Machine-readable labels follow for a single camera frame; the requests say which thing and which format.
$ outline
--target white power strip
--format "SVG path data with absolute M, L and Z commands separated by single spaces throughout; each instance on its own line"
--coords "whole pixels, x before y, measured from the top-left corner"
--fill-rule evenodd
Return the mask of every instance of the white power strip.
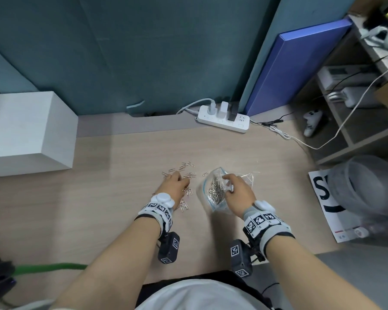
M 197 122 L 238 131 L 239 133 L 245 133 L 249 129 L 250 118 L 247 115 L 237 114 L 234 121 L 229 121 L 227 119 L 230 115 L 228 111 L 221 112 L 220 109 L 217 109 L 216 113 L 212 115 L 208 113 L 208 109 L 209 106 L 207 105 L 200 107 L 198 116 L 195 118 Z

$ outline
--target desk surface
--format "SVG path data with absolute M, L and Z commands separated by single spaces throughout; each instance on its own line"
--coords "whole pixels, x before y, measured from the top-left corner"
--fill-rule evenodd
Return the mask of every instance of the desk surface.
M 280 128 L 301 137 L 293 121 Z M 245 134 L 205 127 L 78 138 L 72 170 L 0 178 L 0 256 L 15 264 L 90 263 L 149 201 L 161 172 L 183 161 L 195 165 L 193 190 L 218 166 L 253 172 L 257 198 L 277 209 L 300 243 L 313 253 L 338 249 L 308 179 L 311 159 L 294 141 L 251 126 Z M 228 269 L 228 244 L 245 239 L 240 219 L 211 215 L 196 194 L 187 203 L 174 215 L 178 259 L 153 259 L 147 283 Z M 77 274 L 22 276 L 9 301 L 54 298 Z

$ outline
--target zip-lock bag of paper clips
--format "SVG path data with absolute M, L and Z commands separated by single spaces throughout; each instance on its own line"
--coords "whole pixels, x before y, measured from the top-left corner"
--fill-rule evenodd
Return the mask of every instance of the zip-lock bag of paper clips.
M 211 171 L 202 184 L 201 202 L 205 206 L 210 206 L 212 211 L 224 211 L 231 213 L 225 200 L 225 192 L 233 191 L 233 185 L 231 185 L 228 179 L 223 179 L 224 175 L 228 174 L 222 167 L 218 167 Z M 241 176 L 243 180 L 253 187 L 253 174 L 247 175 L 236 174 Z

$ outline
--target teal wall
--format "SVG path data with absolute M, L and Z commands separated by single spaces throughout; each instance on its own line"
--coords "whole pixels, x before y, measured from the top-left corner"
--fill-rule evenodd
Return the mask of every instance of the teal wall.
M 174 111 L 241 95 L 279 1 L 0 0 L 0 54 L 79 115 Z
M 281 0 L 240 99 L 243 111 L 269 55 L 276 36 L 341 19 L 355 0 Z

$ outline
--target blue board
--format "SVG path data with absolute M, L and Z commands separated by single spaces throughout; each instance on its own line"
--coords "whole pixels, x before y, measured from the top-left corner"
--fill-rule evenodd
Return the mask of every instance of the blue board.
M 348 19 L 282 33 L 245 107 L 249 116 L 288 104 L 351 26 Z

